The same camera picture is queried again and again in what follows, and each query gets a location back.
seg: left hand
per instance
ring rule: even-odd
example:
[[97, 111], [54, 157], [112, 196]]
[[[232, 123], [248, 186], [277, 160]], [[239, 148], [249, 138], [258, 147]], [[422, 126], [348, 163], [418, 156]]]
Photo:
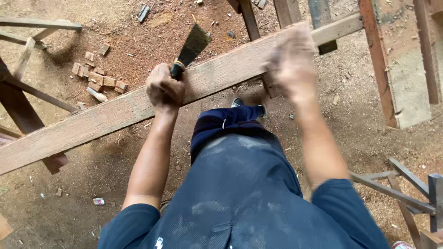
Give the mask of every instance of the left hand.
[[169, 70], [166, 63], [156, 65], [146, 80], [146, 92], [159, 111], [178, 110], [183, 103], [185, 83], [172, 79]]

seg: person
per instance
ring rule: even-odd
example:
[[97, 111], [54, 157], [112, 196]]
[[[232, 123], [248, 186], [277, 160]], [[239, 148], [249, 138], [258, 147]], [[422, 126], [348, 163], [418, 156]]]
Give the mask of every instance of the person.
[[192, 166], [167, 210], [159, 207], [171, 137], [186, 84], [166, 63], [147, 79], [155, 119], [132, 169], [122, 211], [102, 228], [98, 248], [377, 248], [388, 243], [348, 180], [346, 163], [315, 91], [309, 25], [269, 64], [303, 130], [303, 164], [313, 193], [303, 199], [275, 135], [256, 121], [262, 105], [203, 112], [191, 142]]

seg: shoe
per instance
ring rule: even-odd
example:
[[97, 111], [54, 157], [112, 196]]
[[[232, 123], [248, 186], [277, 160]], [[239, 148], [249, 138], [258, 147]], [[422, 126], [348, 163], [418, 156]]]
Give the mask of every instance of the shoe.
[[257, 105], [258, 109], [258, 117], [266, 117], [267, 116], [267, 111], [266, 111], [266, 106], [265, 105]]
[[240, 105], [245, 105], [245, 103], [243, 102], [243, 100], [241, 100], [241, 98], [235, 98], [234, 101], [232, 102], [231, 108], [237, 107]]

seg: hand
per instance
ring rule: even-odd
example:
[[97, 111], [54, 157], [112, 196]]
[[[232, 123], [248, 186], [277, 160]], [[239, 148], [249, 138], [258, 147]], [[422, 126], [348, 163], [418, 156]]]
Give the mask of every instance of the hand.
[[161, 63], [146, 80], [146, 92], [157, 111], [178, 110], [183, 103], [185, 83], [171, 78], [170, 67]]
[[314, 53], [311, 29], [305, 22], [273, 52], [266, 65], [282, 93], [294, 104], [297, 117], [302, 119], [319, 110]]

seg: saw handle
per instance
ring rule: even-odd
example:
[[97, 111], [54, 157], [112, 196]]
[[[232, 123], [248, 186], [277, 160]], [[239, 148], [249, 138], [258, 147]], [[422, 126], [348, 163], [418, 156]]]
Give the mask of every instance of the saw handle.
[[169, 71], [171, 73], [171, 77], [174, 80], [180, 80], [182, 78], [182, 73], [185, 71], [185, 68], [183, 64], [179, 62], [174, 62], [172, 64], [171, 70]]

